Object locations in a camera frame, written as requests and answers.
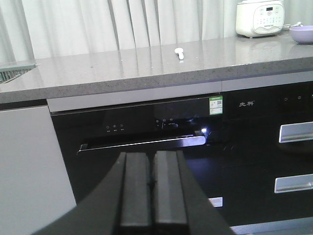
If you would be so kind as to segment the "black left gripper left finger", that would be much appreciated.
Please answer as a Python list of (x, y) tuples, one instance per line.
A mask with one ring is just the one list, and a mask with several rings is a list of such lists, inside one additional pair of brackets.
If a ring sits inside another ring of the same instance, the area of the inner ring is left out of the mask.
[(122, 152), (85, 199), (36, 234), (145, 234), (152, 225), (149, 179), (146, 154)]

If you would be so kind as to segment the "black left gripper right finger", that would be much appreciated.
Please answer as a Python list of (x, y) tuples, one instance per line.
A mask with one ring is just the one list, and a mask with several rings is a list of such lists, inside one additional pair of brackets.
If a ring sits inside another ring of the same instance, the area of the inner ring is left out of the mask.
[(157, 151), (153, 195), (158, 235), (232, 235), (188, 167), (182, 151)]

